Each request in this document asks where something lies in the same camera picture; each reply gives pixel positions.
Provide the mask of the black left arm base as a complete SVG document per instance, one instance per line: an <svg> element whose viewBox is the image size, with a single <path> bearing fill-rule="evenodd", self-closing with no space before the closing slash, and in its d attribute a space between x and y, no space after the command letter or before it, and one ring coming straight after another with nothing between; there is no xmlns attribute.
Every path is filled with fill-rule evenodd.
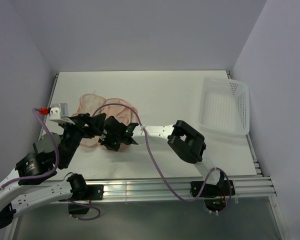
<svg viewBox="0 0 300 240"><path fill-rule="evenodd" d="M89 184L87 186L87 191L84 193L83 197L78 201L86 201L87 204L91 204L92 201L101 201L104 195L104 186L102 184ZM70 215L75 215L78 217L84 216L89 212L88 207L78 206L73 203L68 204L68 212Z"/></svg>

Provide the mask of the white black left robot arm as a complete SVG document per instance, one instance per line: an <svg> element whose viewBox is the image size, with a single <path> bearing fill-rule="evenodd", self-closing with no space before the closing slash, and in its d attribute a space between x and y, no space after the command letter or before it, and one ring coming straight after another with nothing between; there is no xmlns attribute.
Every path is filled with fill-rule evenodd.
<svg viewBox="0 0 300 240"><path fill-rule="evenodd" d="M0 230L20 215L55 201L74 203L88 193L88 186L81 174L73 173L60 183L31 193L27 190L38 186L66 169L82 139L92 139L104 132L106 114L90 116L80 113L69 117L52 109L48 121L57 123L62 134L51 133L42 123L46 134L33 144L33 151L21 159L9 175L0 182Z"/></svg>

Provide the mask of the pink mesh laundry bag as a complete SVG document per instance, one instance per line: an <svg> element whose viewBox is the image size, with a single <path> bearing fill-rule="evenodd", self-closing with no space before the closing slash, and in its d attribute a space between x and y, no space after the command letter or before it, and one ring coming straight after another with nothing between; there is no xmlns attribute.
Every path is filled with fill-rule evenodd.
<svg viewBox="0 0 300 240"><path fill-rule="evenodd" d="M122 104L125 106L130 107L133 109L135 112L137 112L137 109L132 106L130 103L127 101L121 99L121 98L104 98L99 95L95 95L92 93L84 94L80 97L79 99L79 106L76 111L72 115L72 117L77 116L78 114L86 114L89 113L90 116L93 115L93 113L100 108L101 106L104 106L106 104ZM109 106L104 106L100 108L95 114L106 114L106 118L113 116L118 122L125 124L126 126L129 125L130 123L137 123L138 120L136 118L136 115L133 113L132 110L129 108L126 108L121 105L109 105ZM99 137L96 136L94 138L83 138L80 142L80 145L82 147L86 148L96 148L100 147L101 149L106 150L107 148L103 145L100 145L98 142Z"/></svg>

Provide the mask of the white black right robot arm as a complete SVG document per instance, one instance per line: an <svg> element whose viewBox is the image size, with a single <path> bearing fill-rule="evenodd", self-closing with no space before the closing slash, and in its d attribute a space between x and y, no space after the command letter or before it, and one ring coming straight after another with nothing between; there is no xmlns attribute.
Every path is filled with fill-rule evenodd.
<svg viewBox="0 0 300 240"><path fill-rule="evenodd" d="M121 145L150 144L169 145L184 162L192 164L206 181L206 189L212 195L219 194L223 188L224 174L215 167L205 143L205 137L183 120L175 124L154 126L131 122L125 125L110 116L104 122L100 145L109 151L118 151Z"/></svg>

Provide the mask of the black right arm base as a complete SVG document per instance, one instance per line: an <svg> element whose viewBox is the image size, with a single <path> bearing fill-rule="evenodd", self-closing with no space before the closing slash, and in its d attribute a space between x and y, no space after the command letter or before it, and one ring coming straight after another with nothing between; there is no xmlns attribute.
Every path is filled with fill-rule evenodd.
<svg viewBox="0 0 300 240"><path fill-rule="evenodd" d="M200 195L209 212L218 214L227 206L227 197L236 194L234 182L224 180L219 185L206 184Z"/></svg>

